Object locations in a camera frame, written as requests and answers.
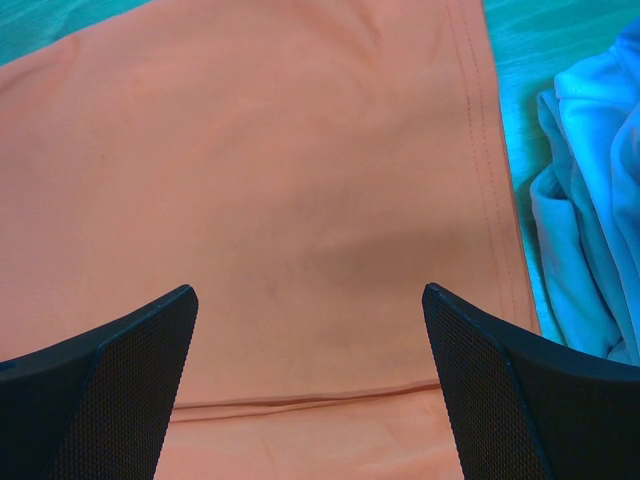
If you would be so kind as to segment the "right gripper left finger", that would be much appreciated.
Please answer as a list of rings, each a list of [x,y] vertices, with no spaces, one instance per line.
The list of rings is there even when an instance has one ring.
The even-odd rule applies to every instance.
[[[198,314],[183,285],[1,364],[4,479],[151,479]]]

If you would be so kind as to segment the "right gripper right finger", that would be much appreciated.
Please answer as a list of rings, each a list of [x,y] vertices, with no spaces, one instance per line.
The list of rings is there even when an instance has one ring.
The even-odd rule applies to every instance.
[[[436,283],[422,304],[465,478],[638,478],[637,367],[561,346]]]

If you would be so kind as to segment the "orange t shirt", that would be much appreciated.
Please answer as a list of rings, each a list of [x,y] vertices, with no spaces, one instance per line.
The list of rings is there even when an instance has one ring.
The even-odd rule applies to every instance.
[[[529,330],[479,1],[153,1],[1,70],[1,356],[181,284],[161,479],[458,479],[421,297]]]

